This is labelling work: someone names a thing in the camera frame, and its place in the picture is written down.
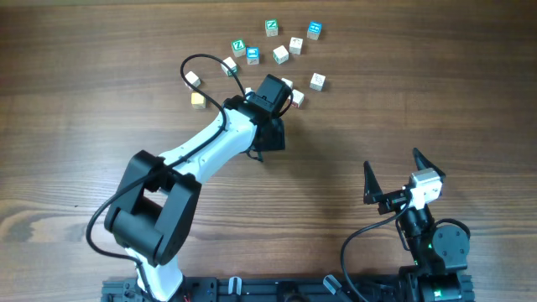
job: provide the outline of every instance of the small robot arm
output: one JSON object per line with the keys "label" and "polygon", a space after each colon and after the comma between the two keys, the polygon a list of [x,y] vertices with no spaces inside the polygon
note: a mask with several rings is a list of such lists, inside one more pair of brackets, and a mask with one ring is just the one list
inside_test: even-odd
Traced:
{"label": "small robot arm", "polygon": [[[248,93],[248,100],[243,96],[226,99],[226,124],[220,135],[184,163],[143,182],[110,205],[105,228],[130,256],[142,262],[150,290],[145,289],[139,269],[138,286],[152,299],[170,300],[183,282],[176,254],[190,232],[201,186],[237,154],[258,152],[262,161],[261,151],[285,148],[279,113],[290,94],[284,82],[267,75],[257,93]],[[188,142],[158,157],[146,151],[134,155],[118,190],[186,156],[222,127],[222,118],[220,112],[214,122]],[[145,197],[145,190],[166,194],[164,206]]]}

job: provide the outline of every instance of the wood grain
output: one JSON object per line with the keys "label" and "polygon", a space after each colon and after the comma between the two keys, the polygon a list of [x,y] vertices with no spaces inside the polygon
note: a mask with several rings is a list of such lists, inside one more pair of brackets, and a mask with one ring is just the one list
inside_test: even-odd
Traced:
{"label": "wood grain", "polygon": [[[431,208],[472,229],[477,300],[537,299],[537,7],[531,2],[405,0],[182,3],[0,9],[0,297],[95,301],[131,263],[96,255],[83,237],[140,149],[174,148],[207,125],[180,82],[194,53],[225,58],[231,41],[245,86],[268,74],[305,93],[285,115],[287,150],[259,164],[238,156],[203,188],[180,251],[186,275],[339,272],[339,248],[381,219],[362,203],[362,162],[385,190],[414,170],[420,148],[447,174]],[[280,35],[266,38],[263,21]],[[277,65],[271,51],[309,21],[319,41]],[[233,80],[209,60],[188,64],[223,101]],[[323,92],[309,88],[326,76]],[[118,250],[99,221],[98,244]],[[393,226],[356,239],[352,272],[412,262]]]}
{"label": "wood grain", "polygon": [[0,7],[91,6],[163,3],[268,3],[271,0],[0,0]]}

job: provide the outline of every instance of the green cube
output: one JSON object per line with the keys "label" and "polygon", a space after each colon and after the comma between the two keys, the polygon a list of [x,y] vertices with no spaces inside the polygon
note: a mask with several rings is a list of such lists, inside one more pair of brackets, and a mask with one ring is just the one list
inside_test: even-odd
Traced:
{"label": "green cube", "polygon": [[267,37],[274,37],[278,35],[278,20],[271,19],[265,21],[265,30],[267,31]]}
{"label": "green cube", "polygon": [[233,54],[238,58],[246,54],[246,44],[242,39],[232,42]]}

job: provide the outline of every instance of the yellow cube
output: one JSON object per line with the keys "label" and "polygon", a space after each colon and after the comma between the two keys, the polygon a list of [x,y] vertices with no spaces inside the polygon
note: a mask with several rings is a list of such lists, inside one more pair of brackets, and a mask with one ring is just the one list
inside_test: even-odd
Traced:
{"label": "yellow cube", "polygon": [[197,92],[192,92],[191,103],[194,109],[205,108],[205,97]]}

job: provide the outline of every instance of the robotic arm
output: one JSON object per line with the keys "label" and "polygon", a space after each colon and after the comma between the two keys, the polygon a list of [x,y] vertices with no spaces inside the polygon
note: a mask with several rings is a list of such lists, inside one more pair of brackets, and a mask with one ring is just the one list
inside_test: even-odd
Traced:
{"label": "robotic arm", "polygon": [[[224,101],[225,130],[202,150],[167,174],[142,183],[110,205],[105,228],[127,253],[142,262],[150,290],[161,301],[170,300],[183,283],[177,252],[190,232],[201,186],[229,159],[243,153],[284,149],[284,125],[279,112],[291,90],[268,75],[257,94],[246,101],[235,96]],[[159,157],[140,151],[130,160],[118,190],[185,156],[222,127],[222,113],[207,128],[183,145]],[[143,196],[160,190],[168,196],[160,206]],[[138,286],[145,284],[138,271]]]}
{"label": "robotic arm", "polygon": [[[344,285],[332,275],[324,278],[325,287],[339,300],[351,301],[349,294],[363,301],[469,302],[475,300],[472,278],[462,273],[467,268],[470,250],[470,230],[455,219],[435,221],[428,204],[441,196],[446,174],[432,164],[417,148],[414,161],[418,171],[410,174],[409,182],[401,190],[383,193],[369,162],[363,164],[365,185],[363,202],[378,204],[378,214],[394,212],[385,221],[354,232],[341,248],[341,268],[347,281]],[[394,280],[357,283],[345,269],[344,252],[347,244],[368,229],[395,220],[395,226],[406,251],[412,254],[413,266],[401,267]]]}

